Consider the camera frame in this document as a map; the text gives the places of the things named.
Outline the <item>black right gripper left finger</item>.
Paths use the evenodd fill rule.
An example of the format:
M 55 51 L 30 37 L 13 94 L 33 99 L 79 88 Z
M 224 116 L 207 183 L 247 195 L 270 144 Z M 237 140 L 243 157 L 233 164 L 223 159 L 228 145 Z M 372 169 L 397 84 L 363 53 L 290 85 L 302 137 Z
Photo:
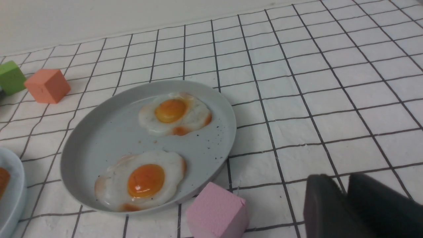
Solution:
M 303 216 L 308 238 L 376 237 L 327 175 L 307 178 Z

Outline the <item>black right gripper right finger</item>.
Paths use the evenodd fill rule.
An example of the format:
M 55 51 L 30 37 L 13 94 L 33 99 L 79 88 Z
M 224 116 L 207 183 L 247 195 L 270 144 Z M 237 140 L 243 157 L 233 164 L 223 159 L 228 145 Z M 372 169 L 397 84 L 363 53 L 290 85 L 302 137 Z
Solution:
M 350 175 L 347 198 L 378 238 L 423 236 L 422 204 L 376 179 L 362 173 Z

